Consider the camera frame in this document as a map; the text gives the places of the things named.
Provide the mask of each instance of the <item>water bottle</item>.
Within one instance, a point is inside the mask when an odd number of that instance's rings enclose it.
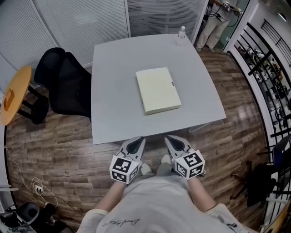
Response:
[[[178,40],[177,40],[177,45],[181,45],[185,39],[186,36],[186,31],[185,27],[182,26],[181,29],[178,32]]]

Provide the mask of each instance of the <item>white table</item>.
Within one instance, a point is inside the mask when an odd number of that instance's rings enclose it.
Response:
[[[93,143],[122,141],[226,118],[201,58],[177,34],[148,35],[95,46],[91,86]],[[167,67],[181,100],[178,109],[145,115],[136,72]]]

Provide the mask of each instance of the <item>power outlet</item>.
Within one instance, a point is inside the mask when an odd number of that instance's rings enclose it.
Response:
[[[42,186],[39,186],[39,185],[35,185],[35,190],[38,192],[38,193],[43,193],[44,190],[42,189]]]

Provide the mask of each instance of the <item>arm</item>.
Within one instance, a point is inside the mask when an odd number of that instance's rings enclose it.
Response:
[[[110,212],[121,200],[127,184],[114,182],[107,194],[99,201],[94,209],[101,209]]]
[[[187,180],[187,183],[191,199],[200,211],[205,212],[216,205],[216,201],[209,195],[196,177]]]
[[[222,5],[222,3],[219,0],[212,0],[212,2],[218,4],[219,6]]]

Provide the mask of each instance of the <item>window blinds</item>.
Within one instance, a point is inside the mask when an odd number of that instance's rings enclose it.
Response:
[[[94,46],[128,37],[124,0],[33,0],[59,46],[82,65]]]
[[[205,0],[128,0],[131,36],[178,33],[192,40]]]
[[[0,54],[15,69],[36,67],[55,43],[29,0],[6,0],[0,5]]]
[[[5,94],[6,88],[16,72],[16,69],[14,69],[0,54],[0,99],[2,95]]]

